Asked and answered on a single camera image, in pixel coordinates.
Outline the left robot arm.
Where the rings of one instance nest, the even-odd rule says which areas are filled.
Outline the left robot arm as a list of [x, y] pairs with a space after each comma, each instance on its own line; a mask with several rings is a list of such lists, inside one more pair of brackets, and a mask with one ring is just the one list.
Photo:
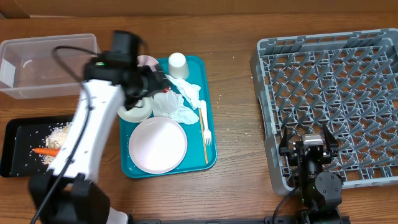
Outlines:
[[109, 197], [97, 186], [101, 158], [120, 108], [129, 110], [145, 97], [166, 89], [170, 82], [160, 66], [139, 65], [141, 47], [136, 34], [116, 30], [110, 51], [94, 53], [79, 77], [59, 56], [52, 58], [80, 85], [77, 110], [67, 138], [46, 172], [29, 180], [37, 209], [31, 222], [133, 223], [132, 215], [113, 209]]

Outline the pink bowl with peanuts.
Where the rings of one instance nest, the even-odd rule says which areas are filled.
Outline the pink bowl with peanuts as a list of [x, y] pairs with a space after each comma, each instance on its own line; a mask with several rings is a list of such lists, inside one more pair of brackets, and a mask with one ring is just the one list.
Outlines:
[[154, 57], [140, 55], [137, 57], [137, 67], [141, 73], [150, 74], [158, 72], [160, 65]]

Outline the large white tissue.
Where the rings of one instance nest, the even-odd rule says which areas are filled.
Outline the large white tissue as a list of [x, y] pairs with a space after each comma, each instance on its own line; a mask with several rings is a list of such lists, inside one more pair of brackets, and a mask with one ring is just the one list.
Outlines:
[[153, 101], [154, 116], [167, 117], [178, 123], [187, 125], [195, 124], [199, 121], [198, 115], [184, 105], [183, 96], [172, 90], [166, 93], [156, 93]]

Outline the orange carrot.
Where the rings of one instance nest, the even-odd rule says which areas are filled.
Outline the orange carrot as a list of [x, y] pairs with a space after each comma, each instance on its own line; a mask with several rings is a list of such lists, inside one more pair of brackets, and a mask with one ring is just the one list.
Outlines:
[[54, 148], [35, 148], [33, 149], [33, 151], [38, 154], [52, 156], [52, 157], [56, 157], [57, 154], [59, 153], [59, 149], [54, 149]]

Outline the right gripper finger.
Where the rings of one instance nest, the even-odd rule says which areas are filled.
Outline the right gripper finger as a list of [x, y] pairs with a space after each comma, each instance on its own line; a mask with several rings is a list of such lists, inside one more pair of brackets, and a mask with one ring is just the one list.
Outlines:
[[330, 154], [331, 157], [337, 157], [338, 156], [338, 141], [335, 139], [334, 135], [330, 132], [328, 129], [326, 123], [322, 124], [323, 128], [323, 135], [325, 138], [325, 143], [326, 143], [326, 149], [328, 153]]
[[289, 140], [292, 138], [292, 133], [290, 132], [287, 126], [284, 127], [284, 132], [282, 135], [282, 139], [280, 140], [279, 144], [279, 155], [280, 156], [287, 156], [291, 157], [293, 154], [293, 150], [289, 147]]

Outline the white bowl with rice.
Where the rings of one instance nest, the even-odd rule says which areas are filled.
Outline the white bowl with rice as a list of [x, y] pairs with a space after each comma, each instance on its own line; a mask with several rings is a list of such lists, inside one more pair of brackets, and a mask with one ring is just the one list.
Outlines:
[[125, 109], [124, 106], [118, 110], [118, 115], [121, 119], [130, 123], [140, 123], [149, 118], [154, 107], [153, 98], [145, 97], [137, 102], [135, 107], [130, 110]]

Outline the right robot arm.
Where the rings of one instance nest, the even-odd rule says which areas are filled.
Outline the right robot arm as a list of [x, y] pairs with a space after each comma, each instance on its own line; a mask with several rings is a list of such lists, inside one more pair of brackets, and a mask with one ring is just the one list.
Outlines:
[[290, 147], [288, 129], [285, 128], [279, 144], [279, 155], [288, 159], [288, 165], [298, 168], [298, 174], [294, 177], [295, 187], [282, 201], [300, 190], [302, 203], [306, 207], [298, 215], [287, 218], [291, 223], [349, 223], [338, 211], [342, 203], [343, 178], [323, 168], [338, 155], [338, 141], [327, 125], [323, 124], [322, 129], [323, 135], [304, 134], [301, 141]]

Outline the rice and peanut pile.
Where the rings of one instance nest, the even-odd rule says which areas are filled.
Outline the rice and peanut pile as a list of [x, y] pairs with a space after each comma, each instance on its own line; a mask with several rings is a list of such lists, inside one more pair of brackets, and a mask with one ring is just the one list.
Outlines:
[[62, 123], [60, 127], [54, 127], [50, 129], [50, 134], [45, 137], [44, 148], [60, 149], [68, 135], [68, 131], [72, 122]]

